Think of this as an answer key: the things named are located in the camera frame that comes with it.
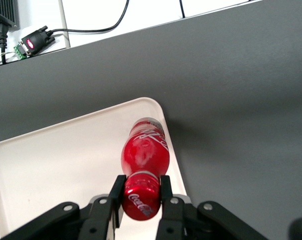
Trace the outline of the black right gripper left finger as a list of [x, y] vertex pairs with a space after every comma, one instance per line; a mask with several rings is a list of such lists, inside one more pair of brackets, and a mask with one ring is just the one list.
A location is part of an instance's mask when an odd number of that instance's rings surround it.
[[2, 239], [113, 240], [123, 216], [125, 181], [125, 175], [118, 175], [110, 193], [93, 197], [86, 207], [71, 201], [61, 203]]

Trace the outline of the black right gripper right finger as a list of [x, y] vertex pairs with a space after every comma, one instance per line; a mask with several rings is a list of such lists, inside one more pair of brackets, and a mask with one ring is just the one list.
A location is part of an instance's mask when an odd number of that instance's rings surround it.
[[204, 201], [195, 207], [188, 196], [172, 193], [169, 176], [162, 175], [162, 217], [158, 240], [265, 240], [266, 237], [214, 201]]

